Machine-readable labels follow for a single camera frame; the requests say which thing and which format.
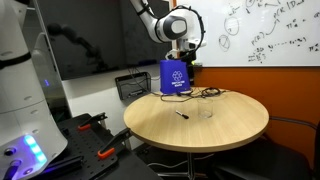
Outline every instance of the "logo on blue box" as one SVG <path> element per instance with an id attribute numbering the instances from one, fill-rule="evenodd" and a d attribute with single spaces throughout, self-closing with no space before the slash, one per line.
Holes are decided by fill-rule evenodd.
<path id="1" fill-rule="evenodd" d="M 187 65 L 180 60 L 161 60 L 160 78 L 163 94 L 173 94 L 190 90 Z"/>

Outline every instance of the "black screen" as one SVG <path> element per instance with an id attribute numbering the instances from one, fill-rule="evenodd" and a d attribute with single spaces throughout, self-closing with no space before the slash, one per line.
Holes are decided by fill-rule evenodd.
<path id="1" fill-rule="evenodd" d="M 158 63 L 171 43 L 153 42 L 129 0 L 37 0 L 62 80 Z M 162 16 L 169 3 L 150 0 Z"/>

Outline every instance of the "handwritten equations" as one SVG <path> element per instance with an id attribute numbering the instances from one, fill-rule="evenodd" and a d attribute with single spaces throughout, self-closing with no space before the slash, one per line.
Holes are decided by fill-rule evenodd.
<path id="1" fill-rule="evenodd" d="M 177 0 L 203 17 L 203 66 L 320 66 L 320 0 Z M 195 36 L 200 30 L 195 25 Z"/>

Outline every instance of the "table leg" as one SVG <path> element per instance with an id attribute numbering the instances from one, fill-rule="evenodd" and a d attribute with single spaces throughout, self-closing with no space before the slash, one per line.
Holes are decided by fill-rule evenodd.
<path id="1" fill-rule="evenodd" d="M 194 166 L 194 158 L 192 153 L 187 153 L 188 158 L 188 172 L 161 172 L 157 173 L 158 176 L 164 177 L 186 177 L 189 178 L 189 180 L 194 180 L 196 177 L 200 178 L 208 178 L 205 174 L 202 173 L 196 173 L 195 172 L 195 166 Z"/>

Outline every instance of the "black chair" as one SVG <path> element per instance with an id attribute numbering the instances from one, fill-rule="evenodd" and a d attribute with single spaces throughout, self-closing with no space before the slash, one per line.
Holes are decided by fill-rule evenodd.
<path id="1" fill-rule="evenodd" d="M 209 179 L 320 180 L 319 128 L 295 119 L 270 117 L 270 120 L 298 123 L 316 130 L 313 170 L 303 154 L 276 144 L 268 138 L 259 138 L 243 147 L 216 153 L 207 168 Z"/>

